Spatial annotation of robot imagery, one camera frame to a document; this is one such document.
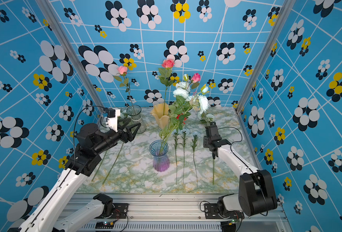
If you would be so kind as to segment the purple tinted glass vase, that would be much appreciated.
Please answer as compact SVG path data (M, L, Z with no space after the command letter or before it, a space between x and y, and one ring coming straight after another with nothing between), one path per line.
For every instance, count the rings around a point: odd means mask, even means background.
M149 152L153 156L153 168L158 172L167 171L170 167L170 160L167 155L168 144L163 140L156 140L151 143Z

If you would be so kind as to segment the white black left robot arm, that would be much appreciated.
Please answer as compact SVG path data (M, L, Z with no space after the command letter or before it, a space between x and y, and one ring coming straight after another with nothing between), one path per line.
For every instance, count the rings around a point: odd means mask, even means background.
M80 129L74 155L70 157L54 187L50 191L46 188L38 191L34 212L31 212L33 203L22 201L20 206L26 210L21 216L23 221L10 227L10 232L76 232L95 218L120 218L121 212L115 210L113 199L99 193L83 208L59 219L78 188L102 160L101 154L115 147L119 141L133 141L141 126L140 123L130 125L131 119L111 118L109 121L111 127L107 132L100 131L95 123L86 124Z

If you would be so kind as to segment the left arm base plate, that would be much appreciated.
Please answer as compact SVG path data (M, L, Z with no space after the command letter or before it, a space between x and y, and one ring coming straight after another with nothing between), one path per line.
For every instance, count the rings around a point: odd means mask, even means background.
M104 206L104 210L97 218L125 219L127 216L129 204L111 203Z

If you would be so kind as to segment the yellow beige vase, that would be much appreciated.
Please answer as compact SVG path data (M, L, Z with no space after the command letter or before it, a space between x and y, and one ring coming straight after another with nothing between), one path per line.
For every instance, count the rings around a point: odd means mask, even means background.
M155 118L156 123L161 129L166 128L170 121L169 105L165 103L154 105L151 115Z

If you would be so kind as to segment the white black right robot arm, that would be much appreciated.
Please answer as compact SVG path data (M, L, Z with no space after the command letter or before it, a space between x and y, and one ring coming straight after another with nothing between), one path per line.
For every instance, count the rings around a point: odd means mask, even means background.
M271 174L260 170L246 161L227 139L219 134L215 122L205 127L203 147L209 149L213 159L222 160L239 178L237 194L218 198L218 213L228 218L232 213L241 212L247 216L266 215L278 207Z

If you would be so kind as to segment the clear ribbed glass vase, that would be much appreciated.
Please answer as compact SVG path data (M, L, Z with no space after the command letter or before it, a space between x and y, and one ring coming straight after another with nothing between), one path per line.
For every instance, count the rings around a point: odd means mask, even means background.
M140 123L138 134L146 131L146 125L143 123L142 108L138 105L131 105L127 108L127 114L130 116L133 124Z

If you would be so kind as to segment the light blue peony bouquet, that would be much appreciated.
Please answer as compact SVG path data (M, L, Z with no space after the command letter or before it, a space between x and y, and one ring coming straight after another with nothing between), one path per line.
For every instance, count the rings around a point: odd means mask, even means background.
M173 96L176 101L169 106L170 121L166 128L160 132L160 139L167 142L174 131L182 130L186 120L194 110L197 113L207 112L210 107L206 94L209 93L209 87L203 85L200 90L192 92L191 77L187 74L183 80L176 84Z

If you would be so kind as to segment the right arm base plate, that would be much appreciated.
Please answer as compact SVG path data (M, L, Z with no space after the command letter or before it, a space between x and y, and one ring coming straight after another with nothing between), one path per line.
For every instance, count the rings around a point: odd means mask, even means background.
M218 204L203 202L202 205L202 212L204 213L206 219L221 219L234 221L241 221L242 219L244 219L244 214L241 211L234 210L222 213L218 208Z

